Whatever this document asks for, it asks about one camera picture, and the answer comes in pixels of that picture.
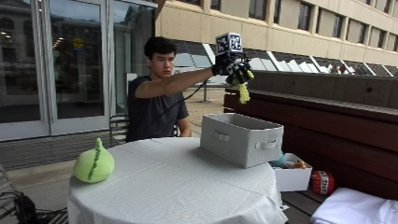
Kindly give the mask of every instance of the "man's right arm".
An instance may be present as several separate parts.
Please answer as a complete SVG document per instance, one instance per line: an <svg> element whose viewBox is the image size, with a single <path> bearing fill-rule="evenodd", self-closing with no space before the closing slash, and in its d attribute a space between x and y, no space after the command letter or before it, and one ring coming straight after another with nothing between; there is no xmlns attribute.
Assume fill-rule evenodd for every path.
<svg viewBox="0 0 398 224"><path fill-rule="evenodd" d="M174 74L171 77L143 82L137 90L137 98L151 98L179 91L185 91L189 87L195 85L212 76L211 67Z"/></svg>

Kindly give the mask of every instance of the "black hair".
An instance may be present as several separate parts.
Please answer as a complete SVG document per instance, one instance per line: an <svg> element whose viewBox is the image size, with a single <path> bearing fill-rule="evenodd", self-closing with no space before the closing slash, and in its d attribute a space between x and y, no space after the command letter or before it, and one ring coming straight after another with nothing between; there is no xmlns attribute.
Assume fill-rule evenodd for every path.
<svg viewBox="0 0 398 224"><path fill-rule="evenodd" d="M145 56L151 60L153 54L167 54L174 52L177 54L175 44L162 36L151 36L143 46Z"/></svg>

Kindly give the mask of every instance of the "basket handle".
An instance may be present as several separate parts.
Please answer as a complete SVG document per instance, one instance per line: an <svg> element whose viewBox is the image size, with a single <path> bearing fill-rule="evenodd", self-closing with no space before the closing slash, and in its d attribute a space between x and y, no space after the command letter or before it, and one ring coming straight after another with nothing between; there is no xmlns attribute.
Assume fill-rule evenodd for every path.
<svg viewBox="0 0 398 224"><path fill-rule="evenodd" d="M276 140L278 139L275 139L272 142L256 142L255 148L271 149L271 148L274 148L274 146L276 144Z"/></svg>
<svg viewBox="0 0 398 224"><path fill-rule="evenodd" d="M222 142L228 142L232 140L231 136L228 134L222 134L218 132L214 132L214 137L216 140L222 141Z"/></svg>

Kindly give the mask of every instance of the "glass door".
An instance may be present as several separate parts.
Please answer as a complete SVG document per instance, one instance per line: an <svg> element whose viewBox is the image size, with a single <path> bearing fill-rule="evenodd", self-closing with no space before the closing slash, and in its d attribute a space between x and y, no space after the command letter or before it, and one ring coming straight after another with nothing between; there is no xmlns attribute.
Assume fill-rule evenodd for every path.
<svg viewBox="0 0 398 224"><path fill-rule="evenodd" d="M49 135L34 11L0 1L0 141Z"/></svg>
<svg viewBox="0 0 398 224"><path fill-rule="evenodd" d="M43 2L50 134L107 127L103 0Z"/></svg>

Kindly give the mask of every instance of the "wooden wall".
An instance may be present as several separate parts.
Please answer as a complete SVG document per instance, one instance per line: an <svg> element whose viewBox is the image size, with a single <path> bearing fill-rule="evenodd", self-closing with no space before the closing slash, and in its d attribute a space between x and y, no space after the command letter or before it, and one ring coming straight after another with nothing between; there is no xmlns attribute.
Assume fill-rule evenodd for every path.
<svg viewBox="0 0 398 224"><path fill-rule="evenodd" d="M398 109L398 77L255 72L248 89Z"/></svg>
<svg viewBox="0 0 398 224"><path fill-rule="evenodd" d="M223 112L283 125L282 150L314 170L330 171L336 185L398 200L398 112L296 95L250 90L238 103L226 89Z"/></svg>

